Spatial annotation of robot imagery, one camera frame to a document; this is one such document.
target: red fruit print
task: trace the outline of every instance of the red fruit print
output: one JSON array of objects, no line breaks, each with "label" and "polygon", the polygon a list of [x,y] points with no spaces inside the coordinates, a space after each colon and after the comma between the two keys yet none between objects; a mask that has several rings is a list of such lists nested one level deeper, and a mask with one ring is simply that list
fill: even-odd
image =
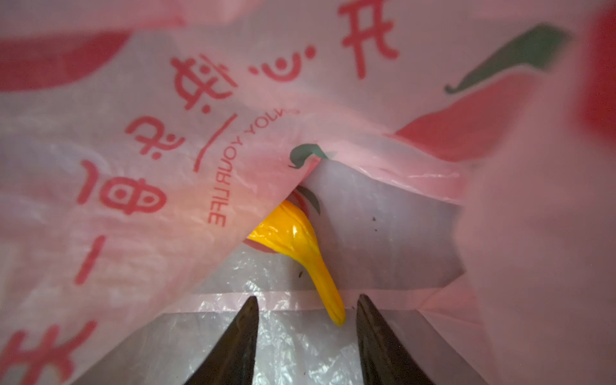
[{"label": "red fruit print", "polygon": [[582,120],[591,131],[616,144],[616,6],[597,20],[588,42],[590,75],[581,103]]},{"label": "red fruit print", "polygon": [[445,161],[482,158],[511,126],[538,82],[537,75],[505,76],[444,110],[421,116],[393,137]]},{"label": "red fruit print", "polygon": [[298,202],[297,207],[306,215],[306,218],[310,218],[310,213],[308,213],[308,206],[306,205],[306,202],[304,202],[304,198],[297,191],[292,191],[291,197],[295,198],[295,200]]},{"label": "red fruit print", "polygon": [[[308,60],[311,60],[317,55],[317,49],[314,46],[307,46],[304,50],[304,55]],[[285,83],[287,81],[291,81],[297,78],[302,70],[302,58],[300,54],[298,54],[297,52],[293,52],[291,56],[291,62],[291,69],[283,74],[276,73],[267,63],[261,64],[261,70],[263,71],[263,74],[265,74],[271,80],[277,81],[279,83]],[[277,70],[284,71],[287,69],[288,63],[286,59],[279,57],[275,61],[275,66]],[[254,66],[248,67],[248,71],[253,75],[259,74],[259,69]]]},{"label": "red fruit print", "polygon": [[34,91],[81,80],[126,44],[131,32],[0,41],[0,91]]}]

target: yellow plastic object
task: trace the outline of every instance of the yellow plastic object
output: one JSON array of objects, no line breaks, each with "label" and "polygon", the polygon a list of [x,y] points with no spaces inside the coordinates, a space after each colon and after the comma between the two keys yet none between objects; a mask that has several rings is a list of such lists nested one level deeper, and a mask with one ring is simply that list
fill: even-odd
[{"label": "yellow plastic object", "polygon": [[323,262],[314,229],[299,208],[284,201],[248,235],[248,239],[301,263],[317,287],[332,321],[338,326],[344,323],[346,313],[342,298]]}]

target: black blade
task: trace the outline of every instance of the black blade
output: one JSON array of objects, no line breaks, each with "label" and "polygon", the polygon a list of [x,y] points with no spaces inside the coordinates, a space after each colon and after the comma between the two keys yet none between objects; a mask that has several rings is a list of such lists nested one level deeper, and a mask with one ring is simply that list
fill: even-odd
[{"label": "black blade", "polygon": [[365,294],[357,300],[357,342],[365,385],[434,385]]},{"label": "black blade", "polygon": [[185,385],[251,385],[258,329],[259,304],[251,296]]}]

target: dark pointed tip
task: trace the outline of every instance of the dark pointed tip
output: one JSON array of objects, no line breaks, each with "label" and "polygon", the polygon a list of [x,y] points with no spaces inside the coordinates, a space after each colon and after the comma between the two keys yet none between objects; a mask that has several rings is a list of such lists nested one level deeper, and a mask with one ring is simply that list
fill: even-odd
[{"label": "dark pointed tip", "polygon": [[259,301],[257,301],[257,297],[250,296],[244,302],[244,305],[241,307],[238,314],[242,315],[256,315],[259,316]]},{"label": "dark pointed tip", "polygon": [[376,306],[365,294],[360,294],[357,300],[357,315],[376,312]]}]

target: chinese character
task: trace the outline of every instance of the chinese character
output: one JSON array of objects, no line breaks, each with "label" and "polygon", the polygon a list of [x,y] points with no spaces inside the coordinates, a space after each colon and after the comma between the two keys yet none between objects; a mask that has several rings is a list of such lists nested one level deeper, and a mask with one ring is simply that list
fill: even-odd
[{"label": "chinese character", "polygon": [[[306,58],[308,60],[311,60],[317,55],[317,49],[314,46],[307,46],[304,50],[304,55],[306,55]],[[293,55],[291,56],[291,62],[293,63],[291,69],[286,74],[276,74],[270,67],[270,65],[267,63],[261,64],[261,70],[271,80],[277,81],[279,83],[284,83],[297,78],[299,72],[302,70],[302,58],[297,52],[293,52]],[[278,68],[280,71],[286,70],[288,66],[286,59],[284,59],[283,57],[279,57],[278,59],[276,59],[275,65],[276,68]],[[259,74],[259,69],[254,66],[248,67],[248,71],[253,75]]]},{"label": "chinese character", "polygon": [[[182,143],[184,143],[184,138],[180,138],[176,142],[176,136],[174,134],[168,134],[165,137],[165,140],[169,142],[169,144],[161,143],[160,140],[164,136],[164,124],[160,120],[152,117],[152,116],[141,116],[140,118],[135,119],[129,126],[124,130],[127,134],[133,134],[144,124],[149,124],[154,127],[156,133],[153,136],[147,137],[143,135],[136,135],[135,140],[143,143],[144,146],[141,148],[139,152],[141,155],[147,155],[152,147],[155,147],[159,150],[170,151],[174,150],[177,147],[180,147]],[[159,160],[163,156],[160,152],[154,152],[152,154],[152,159]]]},{"label": "chinese character", "polygon": [[[199,66],[200,73],[207,75],[212,71],[212,69],[214,69],[214,71],[216,71],[221,78],[225,79],[229,85],[232,87],[237,87],[237,83],[227,74],[229,69],[225,65],[221,64],[217,66],[207,56],[203,54],[199,56],[207,63]],[[217,76],[212,76],[205,82],[202,81],[201,78],[199,78],[199,76],[197,76],[197,74],[192,70],[192,67],[195,64],[196,61],[193,58],[188,58],[183,62],[177,57],[171,59],[171,65],[177,70],[176,77],[174,78],[176,91],[178,95],[186,100],[186,105],[184,106],[186,110],[193,108],[203,93],[208,94],[214,99],[225,99],[233,94],[231,91],[217,92],[214,90],[214,84],[218,82]],[[186,90],[184,87],[184,78],[187,78],[196,87],[194,93],[190,93]],[[206,104],[201,108],[201,111],[203,113],[209,113],[211,111],[211,107]]]},{"label": "chinese character", "polygon": [[[338,8],[338,15],[349,14],[351,19],[351,33],[342,39],[344,47],[353,47],[355,52],[355,63],[357,65],[357,77],[366,77],[366,60],[363,54],[362,43],[364,40],[375,39],[376,48],[381,55],[387,59],[396,59],[399,55],[398,50],[393,49],[385,43],[385,34],[394,28],[394,22],[383,22],[383,2],[384,0],[358,0],[347,2]],[[372,7],[372,26],[360,30],[359,12],[364,7]]]},{"label": "chinese character", "polygon": [[[77,196],[77,203],[83,205],[98,181],[99,172],[96,165],[88,160],[82,160],[81,165],[86,169],[87,177]],[[143,178],[135,180],[127,177],[114,177],[106,181],[100,189],[99,198],[103,205],[122,210],[126,215],[134,212],[154,213],[167,202],[167,196],[160,188],[148,185]]]},{"label": "chinese character", "polygon": [[99,257],[100,251],[102,250],[106,240],[107,237],[105,235],[99,235],[98,237],[96,237],[96,239],[92,243],[92,248],[90,249],[90,252],[87,254],[86,259],[81,264],[79,272],[75,276],[75,285],[80,286],[84,284],[88,275],[90,275],[90,272],[94,268],[94,263]]},{"label": "chinese character", "polygon": [[199,167],[201,167],[201,160],[203,159],[203,157],[205,156],[205,151],[208,150],[208,148],[212,145],[212,143],[214,143],[214,141],[227,129],[229,128],[229,126],[231,125],[231,123],[233,123],[233,121],[235,120],[235,118],[237,118],[237,114],[234,113],[233,115],[231,115],[231,117],[229,119],[227,119],[225,121],[225,123],[223,123],[223,125],[214,133],[214,135],[212,135],[211,138],[209,138],[208,142],[205,143],[205,146],[203,146],[203,148],[199,151],[199,154],[197,154],[197,160],[195,161],[195,167],[193,168],[193,171],[195,172],[199,172]]},{"label": "chinese character", "polygon": [[60,334],[60,327],[52,325],[45,331],[39,345],[32,350],[21,349],[27,336],[26,332],[23,330],[15,332],[0,354],[0,380],[10,367],[23,364],[28,365],[28,371],[20,385],[36,384],[47,365],[57,369],[61,382],[68,380],[75,370],[70,354],[90,338],[96,325],[96,321],[88,322],[75,337],[58,346],[54,344]]}]

